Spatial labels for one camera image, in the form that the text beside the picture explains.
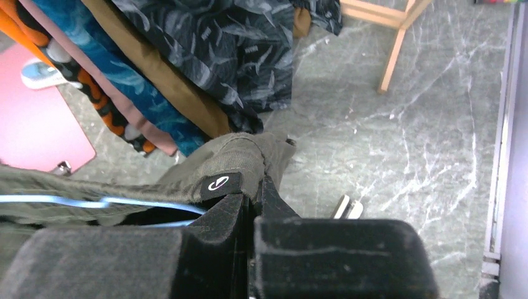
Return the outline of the olive green shorts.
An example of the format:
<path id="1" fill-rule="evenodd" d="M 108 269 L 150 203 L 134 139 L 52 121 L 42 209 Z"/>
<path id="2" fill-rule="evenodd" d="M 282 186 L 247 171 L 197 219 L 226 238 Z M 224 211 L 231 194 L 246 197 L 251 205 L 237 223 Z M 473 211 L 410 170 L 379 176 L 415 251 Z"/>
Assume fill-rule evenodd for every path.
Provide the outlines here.
<path id="1" fill-rule="evenodd" d="M 1 270 L 11 264 L 38 224 L 80 224 L 97 221 L 111 226 L 143 211 L 145 202 L 197 204 L 231 193 L 256 199 L 259 186 L 269 177 L 279 186 L 296 152 L 296 143 L 283 133 L 232 133 L 211 140 L 182 163 L 169 168 L 154 184 L 112 184 L 79 181 L 43 171 L 1 166 L 2 195 L 51 195 L 85 202 L 104 197 L 129 199 L 128 205 L 102 209 L 48 203 L 3 203 L 1 215 Z"/>

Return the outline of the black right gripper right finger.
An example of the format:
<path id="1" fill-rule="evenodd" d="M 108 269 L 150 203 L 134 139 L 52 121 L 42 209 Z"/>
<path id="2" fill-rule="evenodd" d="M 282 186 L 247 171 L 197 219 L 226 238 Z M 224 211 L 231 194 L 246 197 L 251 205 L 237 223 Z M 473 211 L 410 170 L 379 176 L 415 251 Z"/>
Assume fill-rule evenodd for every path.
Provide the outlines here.
<path id="1" fill-rule="evenodd" d="M 257 298 L 438 298 L 425 246 L 396 219 L 302 218 L 271 177 L 252 204 Z"/>

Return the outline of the blue wire hanger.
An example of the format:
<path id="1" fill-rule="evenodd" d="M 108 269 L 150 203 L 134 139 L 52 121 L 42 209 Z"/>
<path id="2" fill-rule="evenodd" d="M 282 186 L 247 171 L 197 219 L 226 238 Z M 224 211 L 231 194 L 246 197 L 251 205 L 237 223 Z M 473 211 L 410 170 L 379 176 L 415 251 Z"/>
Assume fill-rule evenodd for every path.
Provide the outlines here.
<path id="1" fill-rule="evenodd" d="M 126 217 L 152 208 L 171 212 L 190 212 L 199 217 L 202 207 L 176 202 L 152 202 L 122 197 L 103 197 L 96 201 L 51 195 L 2 195 L 1 216 L 20 224 L 69 224 L 97 221 L 105 226 L 123 222 Z"/>

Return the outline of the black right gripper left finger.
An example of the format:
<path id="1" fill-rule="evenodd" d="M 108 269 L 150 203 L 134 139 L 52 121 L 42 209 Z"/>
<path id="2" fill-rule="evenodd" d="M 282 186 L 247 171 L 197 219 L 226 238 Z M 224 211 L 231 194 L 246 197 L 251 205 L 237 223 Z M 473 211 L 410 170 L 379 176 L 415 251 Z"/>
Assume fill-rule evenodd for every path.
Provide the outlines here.
<path id="1" fill-rule="evenodd" d="M 1 297 L 245 297 L 246 202 L 226 196 L 186 227 L 40 230 L 18 251 Z"/>

